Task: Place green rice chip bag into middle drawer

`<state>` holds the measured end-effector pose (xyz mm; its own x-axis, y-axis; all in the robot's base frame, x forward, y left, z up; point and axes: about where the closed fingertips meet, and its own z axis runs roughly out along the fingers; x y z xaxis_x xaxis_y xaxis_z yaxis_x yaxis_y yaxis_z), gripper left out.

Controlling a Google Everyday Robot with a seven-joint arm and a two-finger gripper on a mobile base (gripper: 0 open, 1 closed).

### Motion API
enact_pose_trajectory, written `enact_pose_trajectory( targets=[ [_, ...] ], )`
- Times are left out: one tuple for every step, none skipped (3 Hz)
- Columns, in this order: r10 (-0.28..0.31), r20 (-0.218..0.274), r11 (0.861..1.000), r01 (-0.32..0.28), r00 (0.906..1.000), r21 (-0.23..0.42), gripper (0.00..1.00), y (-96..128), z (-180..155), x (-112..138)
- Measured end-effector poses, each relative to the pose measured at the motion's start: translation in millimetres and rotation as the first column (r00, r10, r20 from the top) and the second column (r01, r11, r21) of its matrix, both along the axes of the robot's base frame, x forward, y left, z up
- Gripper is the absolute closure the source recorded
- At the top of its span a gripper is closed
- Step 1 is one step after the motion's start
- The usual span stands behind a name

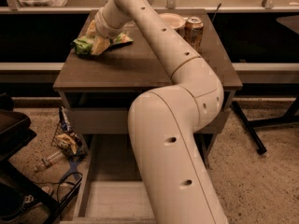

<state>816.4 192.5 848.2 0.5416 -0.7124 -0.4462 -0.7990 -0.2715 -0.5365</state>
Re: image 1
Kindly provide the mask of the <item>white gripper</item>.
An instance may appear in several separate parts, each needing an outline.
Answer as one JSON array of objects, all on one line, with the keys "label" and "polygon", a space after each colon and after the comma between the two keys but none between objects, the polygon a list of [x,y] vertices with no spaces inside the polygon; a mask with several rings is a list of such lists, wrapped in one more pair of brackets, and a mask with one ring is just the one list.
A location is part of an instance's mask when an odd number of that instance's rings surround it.
[{"label": "white gripper", "polygon": [[95,37],[93,41],[93,48],[91,55],[100,55],[110,47],[110,40],[117,37],[124,25],[130,21],[131,18],[123,12],[114,2],[108,0],[107,3],[101,7],[96,15],[94,21],[91,21],[87,31],[87,37]]}]

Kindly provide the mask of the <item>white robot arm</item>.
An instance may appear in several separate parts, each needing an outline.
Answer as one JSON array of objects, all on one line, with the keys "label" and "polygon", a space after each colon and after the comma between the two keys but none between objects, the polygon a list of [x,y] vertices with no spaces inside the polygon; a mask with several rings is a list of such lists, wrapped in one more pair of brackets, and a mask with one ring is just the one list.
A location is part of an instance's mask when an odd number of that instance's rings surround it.
[{"label": "white robot arm", "polygon": [[108,0],[95,15],[101,39],[134,21],[171,79],[132,103],[128,131],[157,224],[228,224],[194,133],[221,111],[223,87],[208,63],[158,15],[152,0]]}]

